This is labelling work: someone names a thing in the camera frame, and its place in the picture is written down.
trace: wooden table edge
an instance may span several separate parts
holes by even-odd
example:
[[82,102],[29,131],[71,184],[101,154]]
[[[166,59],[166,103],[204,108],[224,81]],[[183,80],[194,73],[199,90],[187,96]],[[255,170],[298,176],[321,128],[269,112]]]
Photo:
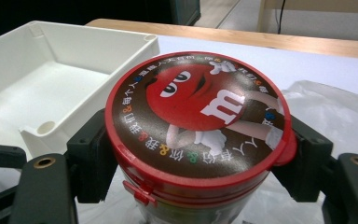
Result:
[[97,19],[90,21],[86,25],[91,27],[148,33],[154,35],[189,37],[264,48],[287,49],[300,52],[358,58],[358,41],[355,40],[328,39],[295,35],[275,35],[110,19]]

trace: white plastic box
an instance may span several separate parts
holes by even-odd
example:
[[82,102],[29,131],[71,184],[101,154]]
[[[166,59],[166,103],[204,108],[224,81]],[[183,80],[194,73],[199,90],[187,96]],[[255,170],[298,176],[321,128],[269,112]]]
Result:
[[0,36],[0,145],[63,153],[156,35],[33,21]]

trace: m&m's container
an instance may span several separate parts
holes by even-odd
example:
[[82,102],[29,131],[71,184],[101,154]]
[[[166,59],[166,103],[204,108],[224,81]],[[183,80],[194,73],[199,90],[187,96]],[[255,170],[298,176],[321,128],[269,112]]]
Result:
[[176,52],[112,89],[106,129],[149,223],[231,223],[274,165],[296,154],[287,103],[251,65]]

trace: container label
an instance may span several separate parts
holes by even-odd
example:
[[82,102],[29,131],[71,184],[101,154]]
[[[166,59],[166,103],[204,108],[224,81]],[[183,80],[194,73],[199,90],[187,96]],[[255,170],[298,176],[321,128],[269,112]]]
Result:
[[164,172],[213,178],[246,171],[280,143],[281,99],[253,67],[183,52],[132,69],[113,102],[122,143]]

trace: floor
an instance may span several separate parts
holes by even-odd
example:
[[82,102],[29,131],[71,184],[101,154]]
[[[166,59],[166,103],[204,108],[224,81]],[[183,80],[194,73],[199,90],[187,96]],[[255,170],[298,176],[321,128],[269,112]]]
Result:
[[[201,17],[194,26],[277,34],[281,11],[264,10],[258,23],[260,2],[200,0]],[[285,10],[281,34],[358,40],[358,13]]]

